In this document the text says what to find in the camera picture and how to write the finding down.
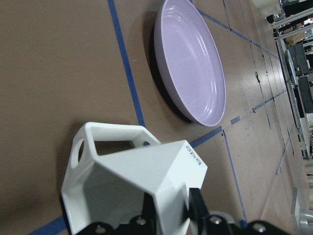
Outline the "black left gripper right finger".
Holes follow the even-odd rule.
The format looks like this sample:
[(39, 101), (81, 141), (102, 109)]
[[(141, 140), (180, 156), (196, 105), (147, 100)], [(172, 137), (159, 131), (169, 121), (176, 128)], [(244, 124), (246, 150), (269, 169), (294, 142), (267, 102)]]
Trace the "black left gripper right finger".
[(199, 188), (189, 189), (188, 213), (193, 234), (206, 235), (209, 211)]

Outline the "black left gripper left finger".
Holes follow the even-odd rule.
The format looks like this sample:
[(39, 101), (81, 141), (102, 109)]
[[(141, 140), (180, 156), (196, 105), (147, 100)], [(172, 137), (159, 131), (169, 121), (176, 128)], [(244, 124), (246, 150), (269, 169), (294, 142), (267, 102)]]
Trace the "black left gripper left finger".
[(141, 225), (141, 235), (156, 235), (157, 234), (157, 223), (156, 223), (156, 210), (154, 205), (153, 197), (144, 193), (143, 208), (141, 218), (145, 219), (146, 223)]

